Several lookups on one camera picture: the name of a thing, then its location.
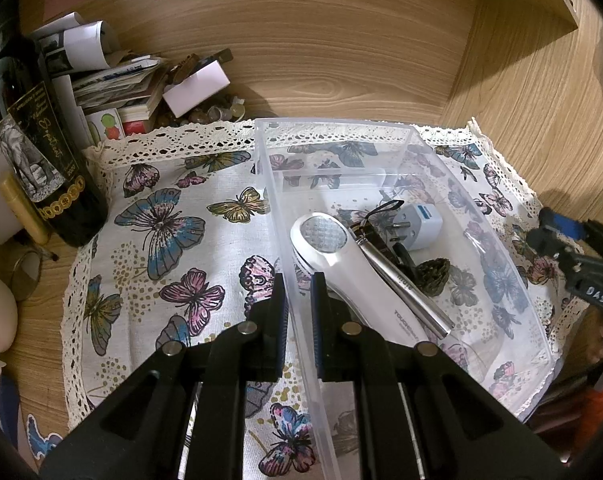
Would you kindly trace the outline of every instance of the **white handheld beauty device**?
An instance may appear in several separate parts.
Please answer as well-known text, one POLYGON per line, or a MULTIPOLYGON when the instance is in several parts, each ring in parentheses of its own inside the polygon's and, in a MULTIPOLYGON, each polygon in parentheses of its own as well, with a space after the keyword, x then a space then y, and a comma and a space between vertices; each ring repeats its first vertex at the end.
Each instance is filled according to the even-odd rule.
POLYGON ((336 218, 325 213, 304 215, 293 224, 291 240, 302 263, 310 271, 323 272, 330 288, 384 339, 405 346, 427 340, 415 315, 375 272, 336 218))

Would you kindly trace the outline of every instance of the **transparent plastic box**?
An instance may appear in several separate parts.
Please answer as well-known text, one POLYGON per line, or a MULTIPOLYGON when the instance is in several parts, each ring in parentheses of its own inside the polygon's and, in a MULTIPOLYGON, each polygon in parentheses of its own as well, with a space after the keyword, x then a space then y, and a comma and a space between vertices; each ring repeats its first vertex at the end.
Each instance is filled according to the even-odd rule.
MULTIPOLYGON (((455 328, 437 344, 515 415, 552 370, 545 332, 501 241, 417 130, 406 124, 317 119, 257 120, 257 173, 277 234, 294 336, 315 446, 326 479, 346 478, 331 439, 335 397, 347 384, 321 384, 313 357, 309 281, 297 265, 290 229, 324 212, 344 224, 380 203, 402 199, 434 205, 443 218, 437 240, 410 251, 416 264, 451 261, 451 277, 435 303, 455 328)), ((373 217, 382 235, 395 212, 373 217)))

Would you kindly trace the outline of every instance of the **wine bottle label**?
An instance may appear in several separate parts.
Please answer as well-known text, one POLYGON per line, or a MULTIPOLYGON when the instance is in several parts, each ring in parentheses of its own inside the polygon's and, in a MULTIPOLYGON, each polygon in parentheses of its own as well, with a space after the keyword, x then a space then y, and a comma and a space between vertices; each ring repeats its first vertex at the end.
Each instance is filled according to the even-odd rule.
MULTIPOLYGON (((78 176, 44 82, 8 108, 0 121, 0 147, 32 202, 47 199, 78 176)), ((78 193, 73 193, 72 200, 77 197, 78 193)))

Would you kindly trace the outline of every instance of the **silver metallic tube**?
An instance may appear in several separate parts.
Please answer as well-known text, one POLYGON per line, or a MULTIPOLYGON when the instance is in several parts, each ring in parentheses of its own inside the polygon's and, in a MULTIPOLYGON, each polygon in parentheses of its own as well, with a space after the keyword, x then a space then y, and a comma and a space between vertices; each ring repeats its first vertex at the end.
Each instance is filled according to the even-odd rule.
POLYGON ((366 238, 357 238, 357 245, 370 262, 373 269, 395 291, 413 314, 432 330, 438 338, 444 339, 454 328, 453 321, 433 300, 423 294, 401 270, 366 238))

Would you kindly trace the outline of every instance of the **black and white photo on label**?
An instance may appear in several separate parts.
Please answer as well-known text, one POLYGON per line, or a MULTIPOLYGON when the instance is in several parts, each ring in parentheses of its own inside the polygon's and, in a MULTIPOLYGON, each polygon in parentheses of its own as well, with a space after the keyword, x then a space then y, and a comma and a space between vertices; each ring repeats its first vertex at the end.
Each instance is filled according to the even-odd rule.
POLYGON ((64 33, 58 32, 57 34, 51 34, 39 40, 39 45, 42 47, 42 52, 48 54, 53 50, 57 50, 64 46, 64 33))
POLYGON ((61 48, 46 56, 46 68, 50 74, 58 74, 61 72, 70 72, 72 65, 68 61, 66 49, 61 48))
POLYGON ((33 202, 45 199, 64 183, 64 177, 10 115, 0 123, 0 147, 33 202))

